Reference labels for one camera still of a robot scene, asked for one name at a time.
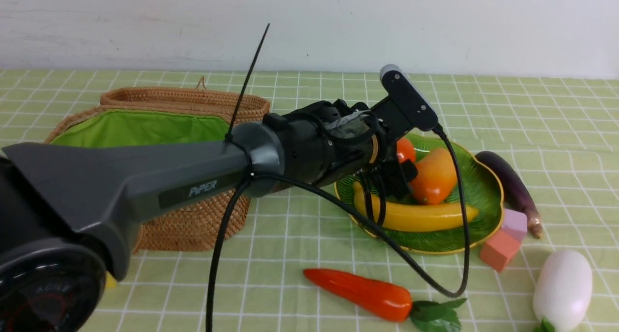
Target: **white radish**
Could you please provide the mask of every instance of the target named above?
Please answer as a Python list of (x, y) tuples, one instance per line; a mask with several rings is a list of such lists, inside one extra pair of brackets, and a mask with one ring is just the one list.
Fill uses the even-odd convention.
[(548, 256), (533, 293), (533, 312), (557, 332), (570, 332), (587, 314), (593, 294), (593, 272), (588, 260), (574, 250)]

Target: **orange block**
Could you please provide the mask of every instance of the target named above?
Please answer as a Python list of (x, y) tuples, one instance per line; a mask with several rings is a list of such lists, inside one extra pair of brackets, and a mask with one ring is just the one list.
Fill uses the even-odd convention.
[(504, 230), (499, 230), (484, 243), (479, 257), (484, 263), (501, 273), (520, 250), (520, 242)]

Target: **eggplant stem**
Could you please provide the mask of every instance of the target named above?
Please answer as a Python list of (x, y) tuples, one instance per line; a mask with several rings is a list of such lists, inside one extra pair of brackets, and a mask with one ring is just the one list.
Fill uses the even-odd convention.
[(529, 231), (536, 239), (541, 239), (544, 235), (544, 228), (542, 227), (542, 216), (535, 210), (528, 210), (526, 212), (528, 221), (527, 226)]

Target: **plate gold rim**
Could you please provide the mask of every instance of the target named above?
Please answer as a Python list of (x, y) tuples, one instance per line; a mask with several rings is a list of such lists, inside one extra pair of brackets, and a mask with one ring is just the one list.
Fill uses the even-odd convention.
[[(418, 135), (418, 134), (409, 134), (409, 135), (407, 135), (407, 137), (411, 137), (411, 136), (417, 136), (419, 138), (424, 138), (424, 140), (439, 140), (439, 141), (442, 141), (442, 140), (437, 139), (437, 138), (426, 138), (425, 136), (421, 136), (421, 135)], [(457, 144), (457, 143), (455, 143), (453, 141), (450, 141), (450, 143), (451, 143), (451, 145), (457, 145), (457, 147), (462, 149), (462, 151), (464, 151), (467, 154), (469, 154), (469, 156), (473, 159), (473, 161), (475, 163), (479, 164), (484, 169), (486, 169), (489, 173), (491, 173), (491, 175), (497, 181), (497, 184), (499, 185), (499, 190), (501, 192), (500, 193), (500, 195), (501, 195), (501, 200), (500, 200), (500, 203), (501, 203), (501, 215), (500, 215), (499, 222), (498, 222), (497, 226), (491, 232), (488, 233), (488, 235), (486, 235), (484, 238), (478, 240), (477, 242), (471, 243), (470, 248), (475, 248), (479, 244), (482, 244), (482, 243), (486, 242), (489, 238), (491, 238), (493, 235), (495, 235), (495, 233), (497, 233), (501, 229), (502, 223), (503, 223), (503, 219), (504, 219), (504, 216), (505, 216), (505, 208), (503, 206), (503, 203), (504, 203), (504, 190), (503, 190), (503, 186), (502, 186), (501, 181), (499, 180), (497, 174), (495, 174), (495, 172), (493, 172), (487, 165), (485, 165), (484, 163), (482, 163), (479, 160), (477, 160), (477, 158), (475, 157), (475, 155), (473, 153), (471, 153), (471, 151), (469, 151), (468, 149), (462, 147), (462, 145)], [(338, 181), (334, 182), (333, 187), (334, 187), (334, 192), (335, 192), (336, 198), (339, 201), (343, 202), (342, 198), (340, 198), (340, 195), (338, 193)], [(372, 238), (374, 238), (376, 240), (382, 240), (380, 237), (378, 237), (378, 235), (375, 235), (374, 233), (371, 233), (367, 229), (359, 226), (359, 223), (357, 222), (356, 219), (354, 219), (354, 216), (352, 216), (351, 214), (348, 214), (348, 216), (349, 216), (350, 220), (354, 224), (356, 224), (358, 227), (360, 227), (363, 231), (365, 231), (365, 233), (367, 233), (367, 235), (369, 235), (370, 237), (372, 237)], [(409, 248), (409, 247), (406, 247), (406, 246), (400, 246), (400, 248), (402, 248), (402, 250), (404, 250), (404, 251), (409, 251), (409, 252), (412, 252), (412, 253), (418, 253), (419, 255), (452, 255), (452, 254), (455, 254), (455, 253), (462, 253), (462, 252), (464, 252), (464, 246), (462, 248), (457, 249), (457, 250), (449, 250), (449, 251), (424, 251), (424, 250), (416, 250), (414, 248)]]

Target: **white wall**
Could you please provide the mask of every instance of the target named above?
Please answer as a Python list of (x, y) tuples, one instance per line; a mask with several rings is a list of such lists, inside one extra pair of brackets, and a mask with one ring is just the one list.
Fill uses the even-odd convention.
[(619, 77), (619, 0), (0, 0), (0, 67)]

